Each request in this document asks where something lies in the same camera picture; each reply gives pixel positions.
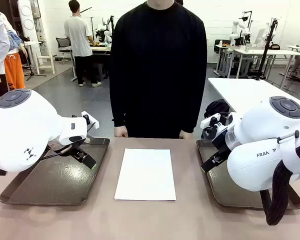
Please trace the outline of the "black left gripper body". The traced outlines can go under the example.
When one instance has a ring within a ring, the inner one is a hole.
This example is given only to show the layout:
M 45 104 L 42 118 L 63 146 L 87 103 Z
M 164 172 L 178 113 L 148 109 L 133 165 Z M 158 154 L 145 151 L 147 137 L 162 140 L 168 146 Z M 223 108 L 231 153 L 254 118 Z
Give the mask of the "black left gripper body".
M 82 144 L 85 144 L 84 139 L 66 145 L 62 149 L 62 155 L 63 156 L 87 156 L 88 154 L 81 149 Z

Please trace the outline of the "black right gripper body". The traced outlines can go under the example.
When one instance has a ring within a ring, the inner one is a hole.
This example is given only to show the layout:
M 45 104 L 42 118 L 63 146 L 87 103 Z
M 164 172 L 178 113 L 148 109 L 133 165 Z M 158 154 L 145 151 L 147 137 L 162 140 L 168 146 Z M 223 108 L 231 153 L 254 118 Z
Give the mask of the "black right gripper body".
M 231 150 L 226 144 L 228 127 L 223 124 L 215 124 L 212 129 L 216 130 L 215 138 L 212 140 L 212 144 L 217 149 L 215 155 L 229 155 Z

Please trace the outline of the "person's right hand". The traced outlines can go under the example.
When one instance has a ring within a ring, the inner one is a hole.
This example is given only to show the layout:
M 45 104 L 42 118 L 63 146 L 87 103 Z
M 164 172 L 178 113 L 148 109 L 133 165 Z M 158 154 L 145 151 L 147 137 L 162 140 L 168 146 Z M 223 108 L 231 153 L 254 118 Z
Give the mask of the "person's right hand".
M 128 138 L 128 130 L 125 126 L 118 126 L 114 128 L 114 136 L 116 138 Z

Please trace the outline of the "person's left hand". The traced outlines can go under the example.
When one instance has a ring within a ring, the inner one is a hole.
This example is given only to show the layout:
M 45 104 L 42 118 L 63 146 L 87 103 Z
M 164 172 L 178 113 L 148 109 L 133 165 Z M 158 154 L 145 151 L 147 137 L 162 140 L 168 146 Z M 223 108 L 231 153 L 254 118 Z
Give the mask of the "person's left hand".
M 194 138 L 194 135 L 192 132 L 189 133 L 189 132 L 185 132 L 185 131 L 181 130 L 179 133 L 179 138 L 184 139 L 184 140 L 191 140 Z

